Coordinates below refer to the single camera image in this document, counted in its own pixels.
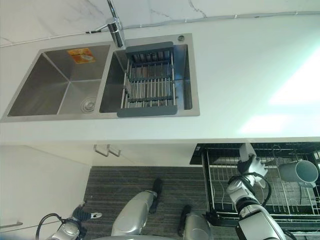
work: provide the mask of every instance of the faucet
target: faucet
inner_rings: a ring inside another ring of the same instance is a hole
[[[114,7],[112,0],[107,0],[107,3],[109,5],[112,17],[106,21],[106,24],[98,27],[94,31],[87,31],[86,33],[88,33],[88,34],[100,33],[102,31],[102,29],[105,29],[106,27],[108,27],[114,44],[118,48],[121,48],[121,47],[125,48],[126,46],[125,46],[124,28],[120,22],[120,18],[117,15],[117,12],[116,12],[116,9]]]

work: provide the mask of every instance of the white mug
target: white mug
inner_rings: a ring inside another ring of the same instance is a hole
[[[310,161],[300,160],[279,165],[281,179],[286,182],[297,182],[300,186],[314,188],[319,177],[317,167]]]

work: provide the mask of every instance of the wire rack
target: wire rack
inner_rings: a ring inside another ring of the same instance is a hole
[[[128,58],[121,108],[176,105],[173,66],[170,50],[140,53]]]
[[[211,204],[215,211],[227,218],[236,216],[231,199],[226,193],[229,179],[239,175],[237,163],[240,160],[240,143],[199,144],[198,153],[204,149],[209,162],[209,180]],[[311,223],[313,234],[320,234],[320,182],[314,188],[300,186],[297,182],[282,181],[278,166],[292,161],[308,160],[316,164],[319,170],[320,143],[253,143],[257,157],[268,169],[266,178],[272,187],[272,195],[266,205],[269,213],[277,222]],[[268,188],[255,184],[256,198],[261,202],[268,194]]]

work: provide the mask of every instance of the label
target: label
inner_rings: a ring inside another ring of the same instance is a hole
[[[67,52],[73,58],[76,64],[94,63],[96,61],[90,49],[87,47],[72,49],[68,50]]]

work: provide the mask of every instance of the dish rack drawer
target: dish rack drawer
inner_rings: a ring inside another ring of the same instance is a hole
[[[240,160],[241,143],[198,144],[191,161],[202,158],[206,181],[208,211],[215,211],[220,217],[220,226],[234,226],[238,214],[226,193],[228,181],[239,175],[237,163]],[[314,163],[319,172],[320,142],[252,143],[257,158],[268,169],[265,175],[271,184],[272,194],[266,209],[282,228],[293,232],[312,232],[320,236],[320,178],[314,188],[300,186],[297,182],[281,179],[278,166],[298,160]],[[268,194],[268,188],[259,184],[253,186],[255,196],[261,203]]]
[[[128,47],[118,117],[177,113],[174,45],[162,42]]]

